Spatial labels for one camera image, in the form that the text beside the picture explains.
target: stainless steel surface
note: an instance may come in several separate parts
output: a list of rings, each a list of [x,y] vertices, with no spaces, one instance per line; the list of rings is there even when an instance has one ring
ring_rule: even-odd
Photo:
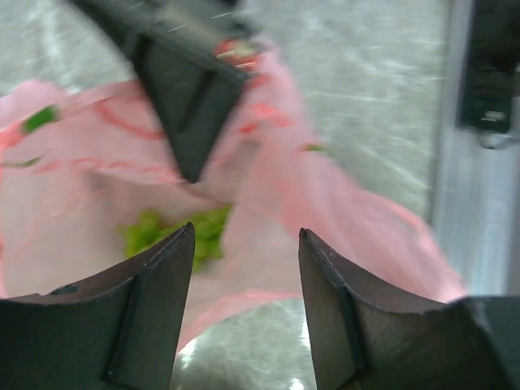
[[[453,9],[431,223],[471,293],[518,293],[520,147],[484,149],[476,134],[456,125],[472,4],[457,0]],[[520,124],[518,110],[513,123]]]
[[[171,390],[315,390],[303,301],[278,301],[208,328],[179,353]]]

